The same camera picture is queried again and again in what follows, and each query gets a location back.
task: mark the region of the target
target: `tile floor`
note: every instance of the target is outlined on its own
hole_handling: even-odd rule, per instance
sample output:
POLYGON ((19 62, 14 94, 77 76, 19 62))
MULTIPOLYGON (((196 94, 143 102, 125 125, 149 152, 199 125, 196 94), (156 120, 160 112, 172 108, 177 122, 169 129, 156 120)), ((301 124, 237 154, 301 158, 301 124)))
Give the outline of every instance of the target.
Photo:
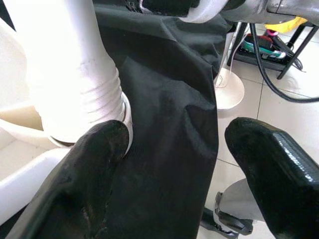
MULTIPOLYGON (((263 25, 258 25, 260 34, 263 25)), ((297 40, 295 49, 301 44, 310 28, 307 27, 300 39, 297 40)), ((287 42, 294 31, 281 35, 287 42)), ((304 49, 299 59, 304 65, 304 72, 290 68, 282 80, 277 80, 278 72, 268 71, 273 83, 286 94, 293 97, 319 96, 319 79, 317 70, 318 62, 314 60, 319 56, 319 32, 304 49)), ((294 104, 282 100, 272 93, 263 81, 256 66, 234 61, 233 72, 243 81, 245 97, 234 109, 218 112, 219 123, 219 151, 216 168, 213 174, 211 187, 208 193, 206 206, 213 207, 214 198, 218 191, 224 191, 229 185, 244 178, 242 170, 227 149, 224 132, 228 124, 236 117, 251 117, 270 123, 288 132, 304 150, 319 163, 319 103, 294 104)), ((254 225, 250 236, 240 236, 240 239, 273 239, 265 223, 258 222, 254 225)), ((198 239, 222 239, 220 235, 200 228, 198 239)))

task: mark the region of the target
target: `black cable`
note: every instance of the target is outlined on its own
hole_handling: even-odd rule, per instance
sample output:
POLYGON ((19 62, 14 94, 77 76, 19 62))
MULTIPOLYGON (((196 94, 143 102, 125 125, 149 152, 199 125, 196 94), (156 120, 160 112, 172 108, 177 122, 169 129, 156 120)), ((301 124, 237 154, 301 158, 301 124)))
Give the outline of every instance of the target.
POLYGON ((249 26, 250 26, 250 31, 251 31, 251 34, 252 34, 253 40, 254 40, 254 50, 255 50, 257 65, 258 65, 258 68, 259 68, 259 71, 260 71, 261 75, 263 76, 263 78, 264 78, 265 82, 267 83, 267 85, 269 86, 269 88, 276 95, 280 96, 281 98, 283 98, 283 99, 285 99, 286 101, 289 101, 289 102, 293 102, 293 103, 319 102, 319 97, 310 98, 310 99, 297 99, 297 98, 290 97, 290 96, 284 94, 283 92, 281 92, 280 90, 278 90, 278 88, 276 86, 274 86, 274 84, 269 79, 269 77, 268 77, 268 75, 267 75, 267 73, 265 71, 265 68, 263 66, 262 60, 261 60, 260 51, 259 51, 259 45, 258 45, 258 40, 257 40, 256 26, 253 23, 250 23, 249 26))

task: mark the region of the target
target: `white stand base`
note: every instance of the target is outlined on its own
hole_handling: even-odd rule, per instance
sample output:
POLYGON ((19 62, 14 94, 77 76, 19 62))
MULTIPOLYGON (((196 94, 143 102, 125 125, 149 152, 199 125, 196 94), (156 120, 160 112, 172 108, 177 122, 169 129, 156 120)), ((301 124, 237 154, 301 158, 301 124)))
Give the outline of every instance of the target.
POLYGON ((215 82, 215 95, 218 110, 229 110, 244 98, 245 87, 233 72, 222 68, 215 82))

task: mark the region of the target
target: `black metal stand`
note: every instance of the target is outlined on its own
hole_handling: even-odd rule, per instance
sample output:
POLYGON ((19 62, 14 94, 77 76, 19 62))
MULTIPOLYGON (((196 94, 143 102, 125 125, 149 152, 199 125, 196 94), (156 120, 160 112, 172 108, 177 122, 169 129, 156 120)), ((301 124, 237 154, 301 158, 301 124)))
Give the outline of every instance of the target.
MULTIPOLYGON (((280 74, 277 77, 278 80, 280 80, 284 77, 284 75, 287 73, 289 68, 292 66, 292 64, 295 62, 295 60, 299 57, 299 55, 302 53, 304 48, 311 41, 312 37, 315 35, 315 33, 319 29, 318 26, 315 26, 315 25, 310 24, 310 23, 305 23, 305 24, 300 25, 287 44, 287 46, 289 48, 291 48, 294 45, 294 43, 299 38, 300 34, 302 33, 302 31, 305 29, 306 26, 311 26, 313 28, 292 57, 287 56, 287 57, 285 57, 285 59, 275 59, 275 58, 274 59, 273 58, 262 59, 262 62, 263 62, 263 65, 265 68, 275 70, 275 71, 280 71, 280 74)), ((241 41, 241 39, 244 36, 246 27, 247 27, 247 23, 242 23, 240 28, 239 28, 235 43, 234 43, 233 48, 231 50, 231 55, 227 61, 228 66, 230 66, 230 64, 231 64, 231 58, 232 58, 231 56, 233 54, 235 54, 234 60, 257 65, 254 53, 247 52, 247 51, 243 50, 241 47, 237 50, 237 52, 234 52, 236 46, 239 44, 239 42, 241 41)))

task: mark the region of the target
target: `yellow object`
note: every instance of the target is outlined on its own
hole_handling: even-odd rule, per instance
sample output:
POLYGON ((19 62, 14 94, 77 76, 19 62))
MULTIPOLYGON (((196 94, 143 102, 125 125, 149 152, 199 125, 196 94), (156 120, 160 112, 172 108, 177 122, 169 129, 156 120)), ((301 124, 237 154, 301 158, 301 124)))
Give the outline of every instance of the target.
POLYGON ((280 24, 265 24, 265 28, 269 29, 269 30, 273 30, 273 31, 277 31, 277 32, 288 32, 291 31, 292 29, 294 29, 295 27, 303 24, 307 22, 306 19, 296 16, 295 19, 291 20, 291 21, 287 21, 284 23, 280 23, 280 24))

